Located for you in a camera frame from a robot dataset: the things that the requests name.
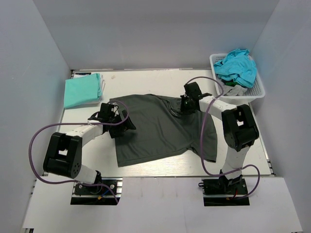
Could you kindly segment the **dark grey t-shirt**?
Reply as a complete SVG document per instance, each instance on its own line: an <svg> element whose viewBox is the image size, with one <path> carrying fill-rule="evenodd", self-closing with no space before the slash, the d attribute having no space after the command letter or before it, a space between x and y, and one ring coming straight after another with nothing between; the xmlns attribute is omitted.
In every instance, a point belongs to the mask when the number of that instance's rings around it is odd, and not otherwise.
<svg viewBox="0 0 311 233"><path fill-rule="evenodd" d="M153 94L128 95L111 99L120 101L121 110L129 110L136 127L115 139L119 167L181 155L189 150L216 162L217 132L211 115L197 111L183 115L181 99Z"/></svg>

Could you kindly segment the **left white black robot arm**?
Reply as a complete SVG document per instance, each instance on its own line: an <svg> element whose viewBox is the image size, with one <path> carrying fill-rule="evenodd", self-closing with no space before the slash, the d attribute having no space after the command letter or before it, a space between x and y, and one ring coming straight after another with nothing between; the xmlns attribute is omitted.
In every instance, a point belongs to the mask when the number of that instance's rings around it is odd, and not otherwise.
<svg viewBox="0 0 311 233"><path fill-rule="evenodd" d="M46 152L43 169L45 172L71 178L86 183L86 188L93 194L102 190L101 173L82 164L83 147L105 132L111 138L124 135L127 130L135 130L128 112L102 110L89 117L87 125L67 133L53 133Z"/></svg>

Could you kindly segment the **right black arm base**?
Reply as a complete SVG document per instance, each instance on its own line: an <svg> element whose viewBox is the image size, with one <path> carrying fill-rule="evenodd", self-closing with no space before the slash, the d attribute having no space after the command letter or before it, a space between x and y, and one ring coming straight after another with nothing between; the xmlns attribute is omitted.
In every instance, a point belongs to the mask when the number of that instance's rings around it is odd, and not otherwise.
<svg viewBox="0 0 311 233"><path fill-rule="evenodd" d="M248 194L245 179L239 183L227 186L222 177L218 179L203 179L198 183L203 191L205 207L220 206L249 206L249 197L242 198Z"/></svg>

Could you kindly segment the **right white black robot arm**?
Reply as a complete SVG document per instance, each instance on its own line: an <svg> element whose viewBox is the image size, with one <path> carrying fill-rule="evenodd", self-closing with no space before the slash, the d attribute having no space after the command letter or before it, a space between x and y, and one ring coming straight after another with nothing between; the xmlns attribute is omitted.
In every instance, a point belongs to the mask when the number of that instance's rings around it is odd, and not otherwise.
<svg viewBox="0 0 311 233"><path fill-rule="evenodd" d="M249 105L229 104L208 94L197 97L184 94L181 96L180 110L182 114L204 112L222 121L224 139L228 146L225 163L220 174L207 174L213 177L227 176L219 181L219 187L224 193L232 193L237 188L234 178L242 174L246 154L259 137Z"/></svg>

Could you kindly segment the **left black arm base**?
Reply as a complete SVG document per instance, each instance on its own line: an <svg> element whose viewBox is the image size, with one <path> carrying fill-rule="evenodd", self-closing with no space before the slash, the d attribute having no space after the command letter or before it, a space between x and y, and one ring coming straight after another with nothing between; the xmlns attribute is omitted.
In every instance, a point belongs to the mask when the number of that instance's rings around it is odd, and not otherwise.
<svg viewBox="0 0 311 233"><path fill-rule="evenodd" d="M122 178L102 178L102 183L107 185L116 199L119 201L122 192ZM116 206L117 202L107 187L89 187L75 184L71 195L71 205L94 205L94 206Z"/></svg>

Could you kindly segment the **crumpled grey white t-shirt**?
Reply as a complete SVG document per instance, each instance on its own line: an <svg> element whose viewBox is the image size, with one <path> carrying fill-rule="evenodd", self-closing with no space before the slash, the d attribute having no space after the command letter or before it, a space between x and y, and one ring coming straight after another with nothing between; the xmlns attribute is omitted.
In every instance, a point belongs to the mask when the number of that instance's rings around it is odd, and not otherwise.
<svg viewBox="0 0 311 233"><path fill-rule="evenodd" d="M247 88L244 88L240 85L235 86L224 86L224 95L225 96L243 96L247 91Z"/></svg>

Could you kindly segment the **green garment in basket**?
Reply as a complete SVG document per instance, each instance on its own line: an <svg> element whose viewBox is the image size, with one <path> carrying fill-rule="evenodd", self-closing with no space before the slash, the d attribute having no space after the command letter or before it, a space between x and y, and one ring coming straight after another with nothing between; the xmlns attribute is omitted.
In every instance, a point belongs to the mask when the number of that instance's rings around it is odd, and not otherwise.
<svg viewBox="0 0 311 233"><path fill-rule="evenodd" d="M237 85L237 83L236 82L226 82L225 85L234 87Z"/></svg>

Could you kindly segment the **folded mint green t-shirt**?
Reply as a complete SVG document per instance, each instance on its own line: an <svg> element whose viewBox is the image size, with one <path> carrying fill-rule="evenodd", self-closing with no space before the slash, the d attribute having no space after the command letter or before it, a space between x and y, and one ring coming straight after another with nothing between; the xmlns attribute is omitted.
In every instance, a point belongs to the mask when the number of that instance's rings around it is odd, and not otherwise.
<svg viewBox="0 0 311 233"><path fill-rule="evenodd" d="M98 73L66 80L64 108L68 109L100 100L103 95L103 86L103 79Z"/></svg>

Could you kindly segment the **crumpled cyan t-shirt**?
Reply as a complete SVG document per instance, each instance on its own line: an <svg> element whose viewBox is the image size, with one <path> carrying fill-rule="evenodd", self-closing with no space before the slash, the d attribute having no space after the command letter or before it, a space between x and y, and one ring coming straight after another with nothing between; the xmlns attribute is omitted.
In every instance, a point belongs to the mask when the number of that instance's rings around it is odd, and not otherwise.
<svg viewBox="0 0 311 233"><path fill-rule="evenodd" d="M249 53L248 49L232 50L224 59L213 65L215 74L223 81L252 88L256 80L257 67L255 61L249 58Z"/></svg>

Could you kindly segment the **white plastic laundry basket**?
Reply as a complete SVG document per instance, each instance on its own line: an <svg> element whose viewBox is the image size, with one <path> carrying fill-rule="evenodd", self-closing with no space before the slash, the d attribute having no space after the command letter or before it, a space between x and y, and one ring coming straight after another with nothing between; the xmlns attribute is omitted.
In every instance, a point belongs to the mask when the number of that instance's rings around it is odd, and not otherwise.
<svg viewBox="0 0 311 233"><path fill-rule="evenodd" d="M226 53L217 53L217 54L212 54L209 57L210 65L211 65L211 72L213 75L213 79L219 81L220 79L218 76L215 74L214 67L213 65L224 59L226 57ZM254 82L254 85L252 88L248 88L247 91L244 93L243 96L221 96L220 99L224 102L230 103L230 104L235 104L235 105L241 105L241 104L248 104L256 99L261 99L265 96L265 90L263 87L263 83L261 81L260 75L257 72L256 74L256 79Z"/></svg>

